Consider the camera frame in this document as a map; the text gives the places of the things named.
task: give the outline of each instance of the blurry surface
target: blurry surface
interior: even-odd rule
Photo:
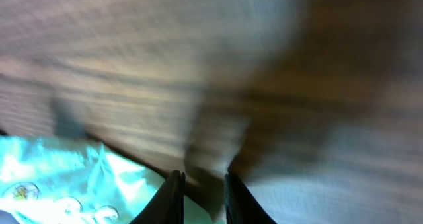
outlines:
[[[203,205],[231,164],[278,223],[422,222],[423,0],[0,2],[10,134],[186,167]]]

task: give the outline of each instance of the wooden surface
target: wooden surface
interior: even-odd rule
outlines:
[[[422,223],[422,9],[0,0],[0,124],[186,170],[214,214],[231,164],[278,223]]]

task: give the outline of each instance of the wood grain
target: wood grain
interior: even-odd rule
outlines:
[[[0,124],[226,168],[278,223],[421,223],[423,0],[0,0]]]

